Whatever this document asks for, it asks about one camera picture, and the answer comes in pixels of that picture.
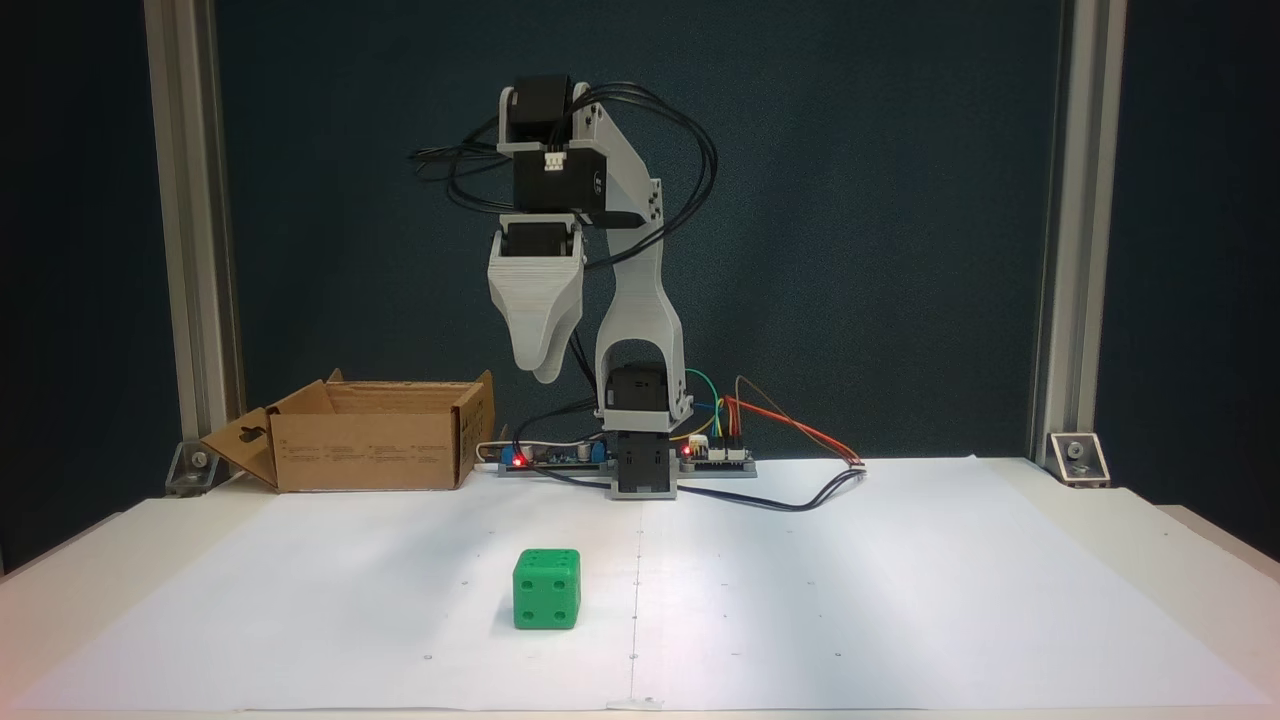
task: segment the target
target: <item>yellow wire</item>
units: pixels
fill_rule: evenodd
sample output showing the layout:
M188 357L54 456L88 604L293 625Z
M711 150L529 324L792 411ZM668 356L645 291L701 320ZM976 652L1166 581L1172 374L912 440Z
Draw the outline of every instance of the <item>yellow wire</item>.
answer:
M708 418L705 423L703 423L703 427L698 428L696 430L694 430L691 433L686 433L686 434L682 434L680 437L673 437L671 439L673 439L673 441L676 441L676 439L687 439L690 436L696 436L698 433L700 433L700 432L705 430L707 428L712 427L712 423L716 421L716 416L719 415L719 409L723 407L723 406L724 406L724 398L721 398L719 404L716 405L716 413L712 413L712 416Z

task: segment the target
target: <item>dark blue backdrop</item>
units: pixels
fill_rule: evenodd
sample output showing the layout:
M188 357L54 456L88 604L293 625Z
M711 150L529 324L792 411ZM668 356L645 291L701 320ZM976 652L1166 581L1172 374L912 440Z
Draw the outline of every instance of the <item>dark blue backdrop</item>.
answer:
M403 159L489 118L515 76L567 70L643 82L719 146L716 193L667 243L689 365L722 383L744 373L869 455L1020 455L1061 12L224 0L250 401L333 366L398 379L490 368L506 423L581 395L577 377L541 387L516 369L485 281L495 222L416 183ZM689 140L617 118L668 202L682 197ZM591 346L612 275L586 293ZM762 423L748 434L765 456L814 451Z

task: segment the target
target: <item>metal frame post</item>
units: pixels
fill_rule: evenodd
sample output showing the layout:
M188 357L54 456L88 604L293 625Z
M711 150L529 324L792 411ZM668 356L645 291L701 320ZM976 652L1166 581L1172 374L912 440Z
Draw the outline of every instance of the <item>metal frame post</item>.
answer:
M143 0L182 434L243 414L212 0Z
M1070 55L1053 163L1028 456L1050 433L1093 430L1126 0L1069 4Z

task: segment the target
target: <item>box flap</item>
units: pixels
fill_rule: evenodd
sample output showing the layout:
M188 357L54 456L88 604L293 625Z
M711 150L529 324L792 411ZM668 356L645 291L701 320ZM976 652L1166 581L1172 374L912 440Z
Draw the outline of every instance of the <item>box flap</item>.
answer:
M248 474L271 487L275 484L275 462L271 459L271 437L268 433L266 410L250 410L234 423L214 430L201 441Z
M493 373L485 370L453 405L453 437L458 438L453 468L458 484L475 468L476 443L493 437L497 416L493 405Z
M268 415L276 413L283 415L333 415L334 410L329 393L325 392L324 380L316 380L268 406Z

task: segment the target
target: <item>wire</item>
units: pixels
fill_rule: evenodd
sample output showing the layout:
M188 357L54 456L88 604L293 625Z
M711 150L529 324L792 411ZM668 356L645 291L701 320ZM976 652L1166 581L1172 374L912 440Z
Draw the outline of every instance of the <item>wire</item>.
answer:
M716 434L717 436L721 434L721 432L719 432L719 392L716 389L716 383L713 383L712 379L709 377L707 377L707 373L704 373L701 370L695 370L692 368L685 368L685 372L686 373L692 373L692 374L698 375L699 378L701 378L707 383L707 387L712 388L712 410L713 410L712 420L716 421Z
M552 128L552 146L556 146L557 141L564 138L567 124L572 119L573 113L602 101L634 105L681 126L689 131L690 135L692 135L694 141L698 143L701 161L698 170L698 181L694 183L694 190L690 192L685 205L681 206L676 215L666 220L663 227L657 228L627 250L602 260L588 263L588 270L607 268L630 258L635 258L640 252L644 252L657 242L662 241L664 237L676 232L703 206L707 197L710 196L712 187L716 184L716 176L719 172L719 150L716 147L716 142L712 140L707 129L689 115L685 115L672 108L653 91L634 82L607 82L593 87L579 96L577 100L570 104L566 113Z
M494 115L485 120L484 124L475 128L457 145L442 146L442 147L424 147L410 155L411 160L419 163L413 174L426 183L444 182L444 196L458 208L463 210L471 210L474 213L485 213L490 215L500 215L503 213L513 213L515 208L509 202L502 202L498 200L486 200L476 195L462 190L458 184L458 178L475 176L480 173L486 173L507 165L511 159L498 152L497 146L480 142L479 138L484 133L498 127L498 115ZM492 160L486 165L479 168L470 168L463 172L458 172L458 167L463 163ZM439 177L422 177L422 170L430 164L447 164L448 172Z
M723 400L717 400L716 402L718 402L721 405L724 404ZM707 428L712 427L713 421L716 421L716 415L712 415L710 418L708 418L707 421L703 423L703 427L698 428L696 430L694 430L691 433L685 433L682 436L676 436L676 437L671 438L671 441L672 442L678 442L678 441L682 441L682 439L689 439L690 437L696 436L698 433L700 433L700 432L705 430Z
M808 512L820 507L824 502L831 500L831 497L844 486L846 482L859 478L867 474L864 468L846 468L841 470L835 478L832 478L826 486L818 491L818 495L813 496L809 502L803 502L800 505L791 505L788 502L780 502L777 500L769 500L767 497L755 497L750 495L741 495L736 492L728 492L722 489L712 488L699 488L680 486L680 489L692 493L701 495L705 497L714 497L716 500L724 500L728 502L737 502L739 505L749 505L751 507L760 507L763 510L777 510L781 512Z
M573 359L577 360L577 368L582 372L582 377L591 386L591 395L595 395L595 370L591 368L591 361L588 360L586 348L582 347L582 337L577 334L577 328L573 328L573 334L568 338L568 348L573 354Z
M741 391L739 389L740 388L739 383L746 383L748 387L750 387L755 392L760 393L760 397L763 397L769 405L772 405L773 409L777 410L778 414L782 415L782 416L778 418L777 415L773 415L772 413L764 410L763 407L751 406L751 407L749 407L749 410L751 410L754 413L758 413L760 415L773 416L776 420L782 420L785 423L790 423L797 430L800 430L801 433L804 433L805 436L808 436L809 439L812 439L813 442L815 442L819 447L823 447L826 450L836 450L837 454L838 454L838 451L845 452L844 457L851 465L861 464L861 457L859 457L858 454L854 452L852 448L850 448L847 445L841 443L840 441L832 438L831 436L819 433L818 430L810 428L809 425L805 425L804 423L797 421L791 415L787 415L787 411L783 410L782 406L780 406L777 402L774 402L773 398L768 396L768 393L765 393L763 389L759 388L759 386L756 386L755 383L753 383L751 380L746 379L742 375L737 375L737 378L733 379L733 400L731 401L731 405L737 405L737 404L741 404L742 406L748 405L746 402L742 402L740 400L741 398ZM741 415L739 415L737 430L739 430L739 434L741 434L741 432L742 432L741 430Z
M586 398L579 400L577 402L571 402L571 404L568 404L564 407L561 407L558 410L552 410L550 413L544 413L541 415L536 415L534 418L530 418L530 419L525 420L524 423L516 425L516 430L513 433L511 433L511 446L512 446L512 450L515 451L516 455L518 455L521 457L525 457L525 454L524 454L524 451L520 447L520 436L524 434L525 429L529 428L529 425L532 425L534 423L539 423L539 421L545 420L548 418L556 418L558 415L571 415L573 413L585 413L588 410L593 410L594 407L595 407L595 396L593 395L591 397L586 397ZM589 487L589 488L608 488L609 487L609 483L594 483L594 482L590 482L590 480L580 480L577 478L571 478L568 475L564 475L562 473L557 473L554 470L548 470L545 468L540 468L540 466L538 466L532 461L531 457L525 457L525 460L526 460L525 466L529 468L530 470L534 470L535 473L538 473L540 475L545 475L548 478L552 478L552 479L556 479L556 480L561 480L562 483L568 483L571 486Z

